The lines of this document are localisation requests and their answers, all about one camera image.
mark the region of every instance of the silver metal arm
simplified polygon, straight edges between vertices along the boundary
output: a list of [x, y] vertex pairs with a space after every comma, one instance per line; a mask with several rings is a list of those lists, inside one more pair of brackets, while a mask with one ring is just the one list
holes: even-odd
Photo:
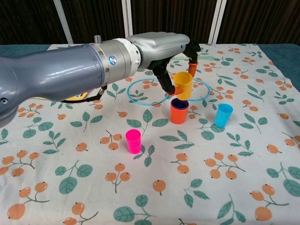
[[0, 127], [28, 98], [62, 101], [132, 76], [154, 60], [183, 52], [188, 43], [186, 35], [150, 32], [18, 58], [0, 57]]

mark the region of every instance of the orange cup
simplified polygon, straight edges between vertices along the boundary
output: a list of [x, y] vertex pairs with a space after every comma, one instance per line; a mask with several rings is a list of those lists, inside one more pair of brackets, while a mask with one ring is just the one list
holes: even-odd
[[175, 98], [171, 101], [171, 122], [174, 124], [183, 124], [188, 114], [188, 101], [181, 101]]

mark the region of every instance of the pink cup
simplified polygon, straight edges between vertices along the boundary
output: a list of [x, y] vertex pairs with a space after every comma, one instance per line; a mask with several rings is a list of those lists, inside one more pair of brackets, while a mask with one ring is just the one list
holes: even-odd
[[131, 129], [125, 134], [128, 151], [132, 154], [137, 154], [141, 151], [141, 132], [137, 129]]

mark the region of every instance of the tablecloth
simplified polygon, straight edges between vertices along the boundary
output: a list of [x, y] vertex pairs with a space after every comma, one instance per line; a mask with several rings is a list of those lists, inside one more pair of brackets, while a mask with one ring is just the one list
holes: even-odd
[[[129, 84], [154, 78], [146, 69], [94, 103], [22, 103], [0, 128], [0, 224], [299, 224], [299, 92], [255, 44], [200, 46], [215, 57], [195, 75], [211, 94], [190, 102], [182, 125], [169, 121], [171, 99], [129, 102]], [[153, 83], [144, 90], [155, 96]], [[220, 103], [234, 107], [225, 128], [214, 125]], [[143, 134], [138, 155], [126, 147], [131, 128]]]

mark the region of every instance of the yellow cup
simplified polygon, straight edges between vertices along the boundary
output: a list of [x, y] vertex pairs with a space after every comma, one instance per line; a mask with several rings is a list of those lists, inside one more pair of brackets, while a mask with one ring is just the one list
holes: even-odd
[[188, 100], [192, 95], [193, 77], [188, 72], [179, 72], [174, 75], [174, 86], [180, 87], [183, 92], [177, 95], [181, 101]]

